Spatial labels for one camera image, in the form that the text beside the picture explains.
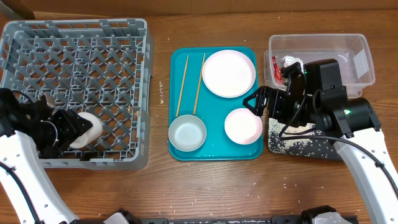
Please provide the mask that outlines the white paper cup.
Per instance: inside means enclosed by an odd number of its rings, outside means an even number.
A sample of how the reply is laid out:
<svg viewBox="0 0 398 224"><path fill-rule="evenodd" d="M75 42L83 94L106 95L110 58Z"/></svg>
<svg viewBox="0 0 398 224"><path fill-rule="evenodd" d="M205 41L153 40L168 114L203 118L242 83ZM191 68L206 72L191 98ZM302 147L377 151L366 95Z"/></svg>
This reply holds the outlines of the white paper cup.
<svg viewBox="0 0 398 224"><path fill-rule="evenodd" d="M78 116L85 120L88 120L92 124L92 126L70 144L70 147L76 149L85 147L90 142L99 138L103 132L101 120L95 115L89 112L80 112L78 113Z"/></svg>

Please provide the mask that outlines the small white round plate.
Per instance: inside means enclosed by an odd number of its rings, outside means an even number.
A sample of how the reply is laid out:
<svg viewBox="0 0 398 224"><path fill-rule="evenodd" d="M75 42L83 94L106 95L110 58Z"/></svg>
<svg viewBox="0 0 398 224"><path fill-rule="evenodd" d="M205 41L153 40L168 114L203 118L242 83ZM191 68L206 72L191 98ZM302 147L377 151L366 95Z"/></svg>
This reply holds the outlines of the small white round plate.
<svg viewBox="0 0 398 224"><path fill-rule="evenodd" d="M224 130L236 144L252 144L262 135L262 119L247 108L238 108L227 115Z"/></svg>

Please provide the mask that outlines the wooden chopstick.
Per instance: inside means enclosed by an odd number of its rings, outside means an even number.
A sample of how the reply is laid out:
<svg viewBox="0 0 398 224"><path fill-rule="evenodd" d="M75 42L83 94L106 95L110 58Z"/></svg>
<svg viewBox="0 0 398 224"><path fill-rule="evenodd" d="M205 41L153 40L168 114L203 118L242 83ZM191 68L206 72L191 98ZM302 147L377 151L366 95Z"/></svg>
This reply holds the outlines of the wooden chopstick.
<svg viewBox="0 0 398 224"><path fill-rule="evenodd" d="M203 75L203 66L205 64L205 60L206 60L206 53L203 54L203 59L202 59L202 63L201 63L201 70L200 70L200 76L198 79L197 92L196 92L196 96L195 96L195 104L194 104L194 108L193 108L193 115L196 115L196 111L197 111L198 97L200 94L200 87L201 87L201 81L202 81L202 75Z"/></svg>
<svg viewBox="0 0 398 224"><path fill-rule="evenodd" d="M177 111L176 111L176 115L175 115L176 118L178 118L179 112L180 112L180 105L182 102L183 88L184 88L184 84L185 84L185 77L187 74L188 61L189 61L189 55L187 55L186 61L185 61L185 67L184 67L182 82L181 82L181 86L180 86L180 94L179 94L179 98L178 98Z"/></svg>

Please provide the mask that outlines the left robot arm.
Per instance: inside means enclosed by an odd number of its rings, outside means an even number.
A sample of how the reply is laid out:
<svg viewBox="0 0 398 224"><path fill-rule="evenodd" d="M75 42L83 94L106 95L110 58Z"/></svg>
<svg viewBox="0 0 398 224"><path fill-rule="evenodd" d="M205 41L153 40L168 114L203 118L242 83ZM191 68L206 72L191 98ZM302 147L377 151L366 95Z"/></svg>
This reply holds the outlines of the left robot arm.
<svg viewBox="0 0 398 224"><path fill-rule="evenodd" d="M55 110L46 97L21 103L1 89L1 185L21 223L74 223L78 217L55 190L39 154L57 156L94 122L73 110Z"/></svg>

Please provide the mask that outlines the white paper napkin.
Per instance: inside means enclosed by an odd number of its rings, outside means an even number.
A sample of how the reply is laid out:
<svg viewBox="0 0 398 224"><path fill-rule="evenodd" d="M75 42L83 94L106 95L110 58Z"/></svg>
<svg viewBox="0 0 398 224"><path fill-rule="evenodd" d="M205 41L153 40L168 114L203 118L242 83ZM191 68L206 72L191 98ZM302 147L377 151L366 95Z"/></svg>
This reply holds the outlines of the white paper napkin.
<svg viewBox="0 0 398 224"><path fill-rule="evenodd" d="M288 67L293 65L294 63L298 62L301 67L303 67L303 62L301 59L286 55L281 59L281 64L283 67Z"/></svg>

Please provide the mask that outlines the red food wrapper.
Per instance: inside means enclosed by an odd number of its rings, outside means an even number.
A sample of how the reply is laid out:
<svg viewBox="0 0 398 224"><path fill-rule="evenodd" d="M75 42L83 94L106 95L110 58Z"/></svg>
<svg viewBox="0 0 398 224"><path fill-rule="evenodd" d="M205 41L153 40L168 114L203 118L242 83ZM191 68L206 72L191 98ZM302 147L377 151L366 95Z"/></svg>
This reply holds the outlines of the red food wrapper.
<svg viewBox="0 0 398 224"><path fill-rule="evenodd" d="M277 64L277 59L275 56L272 57L272 66L274 69L275 82L281 85L282 84L282 74L281 74L280 67Z"/></svg>

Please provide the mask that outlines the grey plastic dishwasher rack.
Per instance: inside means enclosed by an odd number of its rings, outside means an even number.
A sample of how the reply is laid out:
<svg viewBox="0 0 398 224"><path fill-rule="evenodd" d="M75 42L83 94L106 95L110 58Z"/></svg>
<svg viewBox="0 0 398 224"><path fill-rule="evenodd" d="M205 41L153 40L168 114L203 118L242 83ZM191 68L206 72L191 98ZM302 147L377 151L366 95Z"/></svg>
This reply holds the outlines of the grey plastic dishwasher rack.
<svg viewBox="0 0 398 224"><path fill-rule="evenodd" d="M49 94L60 109L89 112L101 136L45 168L142 169L149 153L153 38L139 18L11 21L1 36L1 86L21 100Z"/></svg>

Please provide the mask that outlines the teal plastic serving tray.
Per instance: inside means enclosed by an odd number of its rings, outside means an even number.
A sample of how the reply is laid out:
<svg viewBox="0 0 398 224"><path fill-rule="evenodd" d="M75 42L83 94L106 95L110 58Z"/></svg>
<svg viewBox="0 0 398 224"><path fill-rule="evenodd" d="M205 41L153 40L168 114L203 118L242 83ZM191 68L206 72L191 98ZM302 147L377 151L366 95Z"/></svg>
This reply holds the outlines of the teal plastic serving tray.
<svg viewBox="0 0 398 224"><path fill-rule="evenodd" d="M180 86L187 55L189 55L187 74L183 88L182 102L179 116L192 114L195 104L198 79L200 76L203 54L206 58L220 50L237 50L248 56L256 64L254 52L247 47L190 47L176 50L170 60L170 88L169 88L169 122L175 119ZM196 116L206 126L206 139L203 145L192 152L177 150L169 145L170 154L180 161L224 161L249 160L258 157L264 148L263 137L248 145L236 144L227 137L224 121L227 115L237 108L243 107L243 99L254 93L259 87L258 79L252 88L237 98L223 98L212 93L205 84L201 84Z"/></svg>

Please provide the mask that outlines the grey metal bowl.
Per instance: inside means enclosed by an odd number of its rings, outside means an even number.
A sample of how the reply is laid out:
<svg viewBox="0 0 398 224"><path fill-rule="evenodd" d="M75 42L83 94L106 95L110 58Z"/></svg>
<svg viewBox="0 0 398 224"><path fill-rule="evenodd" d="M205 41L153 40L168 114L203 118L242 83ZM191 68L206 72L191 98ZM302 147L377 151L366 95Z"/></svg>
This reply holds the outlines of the grey metal bowl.
<svg viewBox="0 0 398 224"><path fill-rule="evenodd" d="M169 141L179 151L199 149L206 139L206 126L197 116L186 114L175 118L169 126Z"/></svg>

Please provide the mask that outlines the large white round plate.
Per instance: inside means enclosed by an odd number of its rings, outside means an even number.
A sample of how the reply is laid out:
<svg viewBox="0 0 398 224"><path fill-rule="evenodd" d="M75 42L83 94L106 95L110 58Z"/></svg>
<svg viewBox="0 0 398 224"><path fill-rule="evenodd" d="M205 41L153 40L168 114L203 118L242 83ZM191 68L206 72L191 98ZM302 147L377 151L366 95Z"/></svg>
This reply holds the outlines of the large white round plate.
<svg viewBox="0 0 398 224"><path fill-rule="evenodd" d="M205 60L202 79L215 95L235 98L252 88L256 81L256 68L245 54L237 50L220 50Z"/></svg>

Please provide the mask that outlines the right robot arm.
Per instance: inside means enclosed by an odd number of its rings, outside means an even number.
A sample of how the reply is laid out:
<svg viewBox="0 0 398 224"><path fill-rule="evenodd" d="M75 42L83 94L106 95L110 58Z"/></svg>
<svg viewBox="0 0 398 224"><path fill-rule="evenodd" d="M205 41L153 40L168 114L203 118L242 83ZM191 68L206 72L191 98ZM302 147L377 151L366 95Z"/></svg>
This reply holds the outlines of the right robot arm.
<svg viewBox="0 0 398 224"><path fill-rule="evenodd" d="M348 167L373 223L397 223L397 171L370 102L349 99L335 59L282 67L285 90L259 87L243 99L254 115L284 124L281 141L326 140Z"/></svg>

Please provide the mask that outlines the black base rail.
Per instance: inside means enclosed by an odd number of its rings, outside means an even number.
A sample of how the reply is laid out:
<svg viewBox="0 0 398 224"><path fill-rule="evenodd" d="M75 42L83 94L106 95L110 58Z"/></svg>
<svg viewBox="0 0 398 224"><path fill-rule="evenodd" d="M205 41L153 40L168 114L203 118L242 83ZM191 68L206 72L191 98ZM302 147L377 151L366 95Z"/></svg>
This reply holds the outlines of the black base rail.
<svg viewBox="0 0 398 224"><path fill-rule="evenodd" d="M210 219L167 219L141 218L142 224L296 224L301 222L300 215L278 215L270 218L210 218Z"/></svg>

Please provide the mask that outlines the clear plastic waste bin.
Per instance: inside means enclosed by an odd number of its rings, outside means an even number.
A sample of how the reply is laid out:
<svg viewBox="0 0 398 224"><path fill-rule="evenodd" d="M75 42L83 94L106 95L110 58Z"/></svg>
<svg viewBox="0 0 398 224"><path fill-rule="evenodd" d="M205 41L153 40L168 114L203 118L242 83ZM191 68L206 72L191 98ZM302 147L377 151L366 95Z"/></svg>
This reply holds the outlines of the clear plastic waste bin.
<svg viewBox="0 0 398 224"><path fill-rule="evenodd" d="M348 98L359 98L362 90L374 84L374 65L368 42L362 34L289 34L273 35L269 50L264 53L265 84L286 89L275 79L274 67L282 66L285 56L299 58L303 63L335 59Z"/></svg>

